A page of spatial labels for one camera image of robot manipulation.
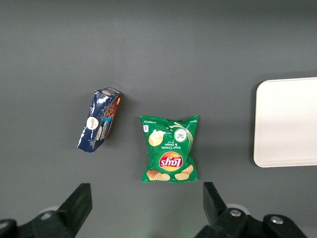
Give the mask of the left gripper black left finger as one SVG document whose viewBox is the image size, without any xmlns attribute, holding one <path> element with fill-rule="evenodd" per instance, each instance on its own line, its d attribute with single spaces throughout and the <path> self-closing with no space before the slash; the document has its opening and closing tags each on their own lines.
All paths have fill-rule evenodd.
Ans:
<svg viewBox="0 0 317 238">
<path fill-rule="evenodd" d="M 57 208 L 18 226 L 14 219 L 0 221 L 2 238 L 74 238 L 92 210 L 91 185 L 80 184 Z"/>
</svg>

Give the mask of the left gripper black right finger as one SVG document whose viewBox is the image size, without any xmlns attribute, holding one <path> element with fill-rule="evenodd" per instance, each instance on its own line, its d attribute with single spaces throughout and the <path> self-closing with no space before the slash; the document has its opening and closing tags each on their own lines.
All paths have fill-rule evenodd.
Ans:
<svg viewBox="0 0 317 238">
<path fill-rule="evenodd" d="M 288 217 L 265 215 L 262 221 L 238 207 L 228 207 L 213 182 L 204 182 L 203 207 L 209 224 L 197 238 L 305 238 L 302 230 Z"/>
</svg>

